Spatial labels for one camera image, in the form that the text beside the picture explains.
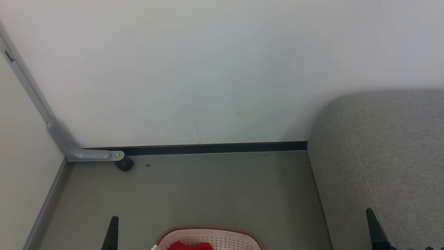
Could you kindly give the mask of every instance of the red fabric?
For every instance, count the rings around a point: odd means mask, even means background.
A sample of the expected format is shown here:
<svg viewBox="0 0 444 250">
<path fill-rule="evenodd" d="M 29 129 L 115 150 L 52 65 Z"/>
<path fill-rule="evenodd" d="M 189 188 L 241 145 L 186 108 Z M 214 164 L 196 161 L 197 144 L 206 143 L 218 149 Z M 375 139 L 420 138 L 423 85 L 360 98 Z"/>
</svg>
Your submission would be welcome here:
<svg viewBox="0 0 444 250">
<path fill-rule="evenodd" d="M 213 247 L 208 242 L 200 243 L 197 246 L 187 246 L 178 241 L 171 245 L 168 250 L 213 250 Z"/>
</svg>

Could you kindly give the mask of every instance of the perforated plastic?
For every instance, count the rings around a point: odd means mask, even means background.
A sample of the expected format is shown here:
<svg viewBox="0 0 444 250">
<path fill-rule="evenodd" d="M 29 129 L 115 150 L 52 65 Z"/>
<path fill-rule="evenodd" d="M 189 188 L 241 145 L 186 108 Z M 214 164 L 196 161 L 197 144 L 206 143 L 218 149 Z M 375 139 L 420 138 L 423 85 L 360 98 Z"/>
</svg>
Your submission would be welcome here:
<svg viewBox="0 0 444 250">
<path fill-rule="evenodd" d="M 158 242 L 156 250 L 168 250 L 177 241 L 193 246 L 202 242 L 208 242 L 214 250 L 265 250 L 259 239 L 250 232 L 217 229 L 216 227 L 214 229 L 176 228 L 167 231 L 161 237 L 160 242 Z"/>
</svg>

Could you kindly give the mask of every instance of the black wheel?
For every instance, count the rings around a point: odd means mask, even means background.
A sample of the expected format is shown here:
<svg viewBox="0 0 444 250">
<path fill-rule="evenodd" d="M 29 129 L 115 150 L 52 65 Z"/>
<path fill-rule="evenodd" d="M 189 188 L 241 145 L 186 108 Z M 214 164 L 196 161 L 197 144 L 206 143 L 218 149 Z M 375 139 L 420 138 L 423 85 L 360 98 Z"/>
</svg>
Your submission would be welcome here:
<svg viewBox="0 0 444 250">
<path fill-rule="evenodd" d="M 116 161 L 115 165 L 123 172 L 128 172 L 134 166 L 134 162 L 125 155 L 122 160 Z"/>
</svg>

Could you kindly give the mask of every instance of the laundry basket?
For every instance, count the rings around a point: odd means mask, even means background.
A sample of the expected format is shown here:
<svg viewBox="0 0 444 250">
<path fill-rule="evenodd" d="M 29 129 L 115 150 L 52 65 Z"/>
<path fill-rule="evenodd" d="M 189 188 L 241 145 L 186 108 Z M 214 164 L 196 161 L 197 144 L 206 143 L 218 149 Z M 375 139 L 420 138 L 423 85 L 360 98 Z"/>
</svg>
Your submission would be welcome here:
<svg viewBox="0 0 444 250">
<path fill-rule="evenodd" d="M 177 226 L 165 231 L 152 250 L 168 250 L 175 242 L 195 246 L 202 242 L 214 250 L 265 250 L 253 233 L 223 226 Z"/>
</svg>

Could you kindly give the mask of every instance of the fabric upholstery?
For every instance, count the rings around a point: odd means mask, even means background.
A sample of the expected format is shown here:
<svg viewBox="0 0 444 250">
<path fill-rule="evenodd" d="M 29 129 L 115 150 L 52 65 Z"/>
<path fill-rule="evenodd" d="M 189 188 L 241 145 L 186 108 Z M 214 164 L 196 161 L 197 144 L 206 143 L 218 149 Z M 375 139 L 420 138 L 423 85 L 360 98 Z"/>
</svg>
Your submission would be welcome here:
<svg viewBox="0 0 444 250">
<path fill-rule="evenodd" d="M 369 250 L 373 208 L 399 250 L 444 247 L 444 91 L 341 97 L 308 153 L 336 250 Z"/>
</svg>

